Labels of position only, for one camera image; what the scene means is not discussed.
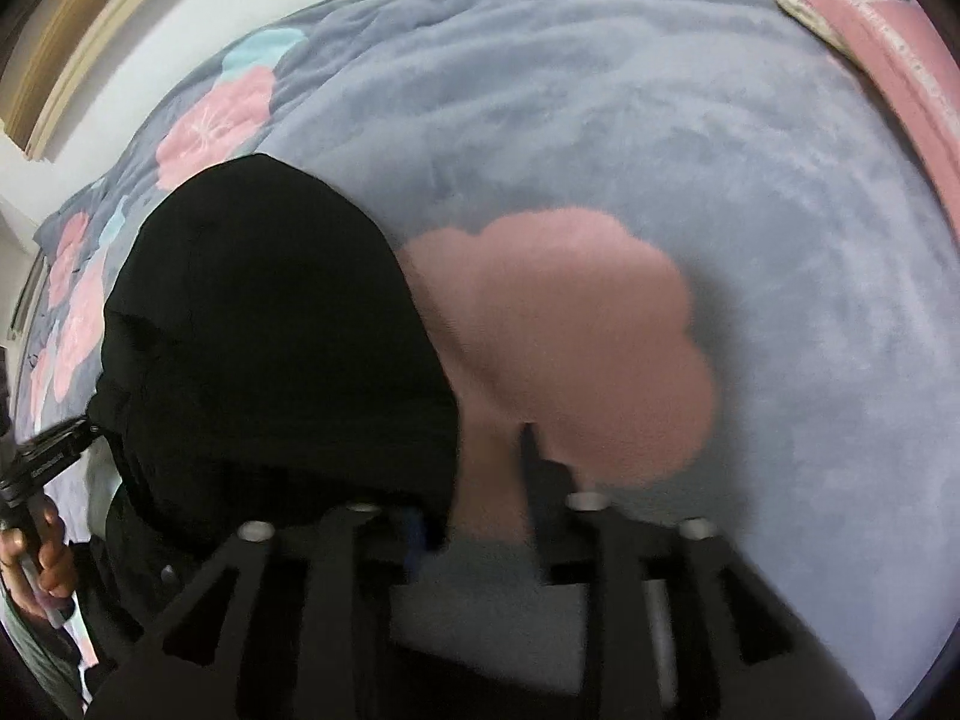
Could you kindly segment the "left hand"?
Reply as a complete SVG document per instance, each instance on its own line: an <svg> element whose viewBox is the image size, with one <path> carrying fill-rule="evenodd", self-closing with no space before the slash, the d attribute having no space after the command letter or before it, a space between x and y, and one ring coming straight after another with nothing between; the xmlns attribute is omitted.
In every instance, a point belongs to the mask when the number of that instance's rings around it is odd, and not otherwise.
<svg viewBox="0 0 960 720"><path fill-rule="evenodd" d="M2 532L3 587L29 622L61 628L75 610L78 583L73 553L65 543L65 523L47 496L31 504L31 523L34 536L21 528Z"/></svg>

